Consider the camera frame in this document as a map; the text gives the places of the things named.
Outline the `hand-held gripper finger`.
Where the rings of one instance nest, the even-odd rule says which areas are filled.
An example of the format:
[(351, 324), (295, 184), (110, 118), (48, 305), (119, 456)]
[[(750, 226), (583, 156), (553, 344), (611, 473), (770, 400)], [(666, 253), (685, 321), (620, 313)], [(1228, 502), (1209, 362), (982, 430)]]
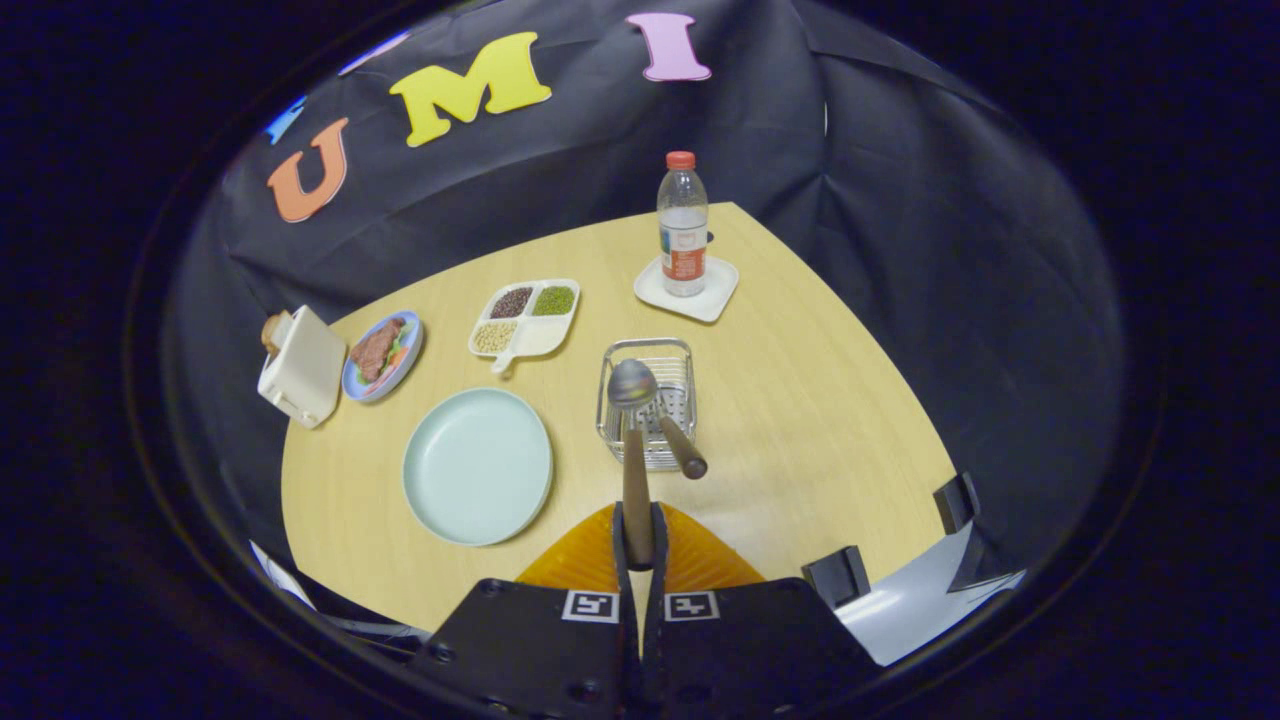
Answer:
[(804, 579), (765, 580), (689, 514), (655, 503), (645, 689), (660, 719), (803, 719), (881, 666)]
[(518, 579), (477, 582), (411, 670), (481, 717), (622, 717), (639, 661), (620, 518), (607, 505)]

